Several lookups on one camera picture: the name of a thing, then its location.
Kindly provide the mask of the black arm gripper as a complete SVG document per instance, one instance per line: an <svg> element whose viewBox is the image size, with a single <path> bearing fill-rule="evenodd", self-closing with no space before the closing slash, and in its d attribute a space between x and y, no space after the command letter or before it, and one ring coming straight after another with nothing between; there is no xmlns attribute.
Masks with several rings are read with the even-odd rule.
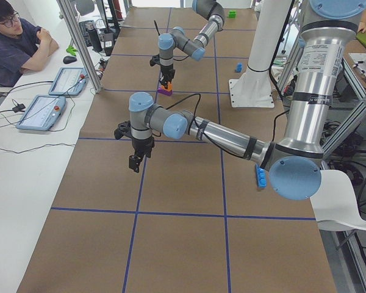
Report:
<svg viewBox="0 0 366 293"><path fill-rule="evenodd" d="M167 89L167 82L172 83L174 79L175 69L173 64L171 65L161 65L161 74L162 77L160 79L160 88Z"/></svg>

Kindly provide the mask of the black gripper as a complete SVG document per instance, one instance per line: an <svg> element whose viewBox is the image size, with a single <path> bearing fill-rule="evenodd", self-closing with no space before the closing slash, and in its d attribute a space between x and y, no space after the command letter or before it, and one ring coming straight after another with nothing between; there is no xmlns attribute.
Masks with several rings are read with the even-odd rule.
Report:
<svg viewBox="0 0 366 293"><path fill-rule="evenodd" d="M142 158L144 156L151 158L151 152L154 148L154 137L151 136L146 139L132 138L132 146L134 148L134 154L129 156L129 168L138 173Z"/></svg>

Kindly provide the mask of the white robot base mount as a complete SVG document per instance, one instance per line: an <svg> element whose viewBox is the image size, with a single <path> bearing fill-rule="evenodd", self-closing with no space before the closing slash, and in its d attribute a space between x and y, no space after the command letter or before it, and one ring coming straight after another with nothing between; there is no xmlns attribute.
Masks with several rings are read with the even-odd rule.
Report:
<svg viewBox="0 0 366 293"><path fill-rule="evenodd" d="M229 80L232 107L274 107L271 65L292 7L291 0L263 2L246 71L239 79Z"/></svg>

